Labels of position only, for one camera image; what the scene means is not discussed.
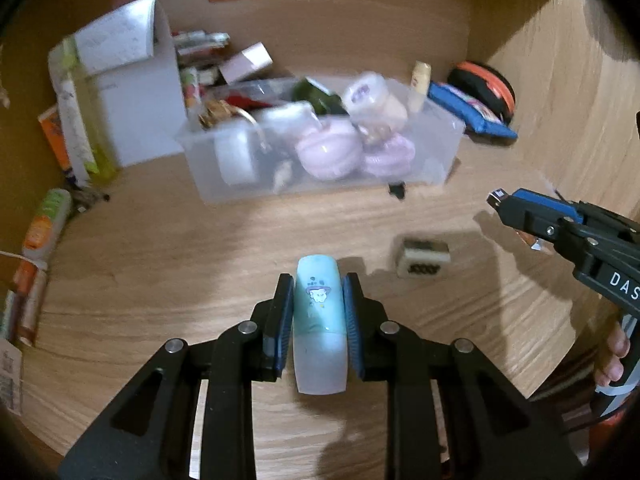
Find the person right hand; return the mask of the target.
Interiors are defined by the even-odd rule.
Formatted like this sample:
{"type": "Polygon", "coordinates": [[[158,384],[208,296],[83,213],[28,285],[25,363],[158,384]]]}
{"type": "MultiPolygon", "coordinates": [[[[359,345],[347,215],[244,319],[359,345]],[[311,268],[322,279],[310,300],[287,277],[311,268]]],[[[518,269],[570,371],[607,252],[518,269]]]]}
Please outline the person right hand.
{"type": "Polygon", "coordinates": [[[603,339],[594,364],[593,377],[599,387],[608,387],[618,382],[624,374],[622,359],[628,354],[630,340],[620,322],[613,321],[611,329],[603,339]]]}

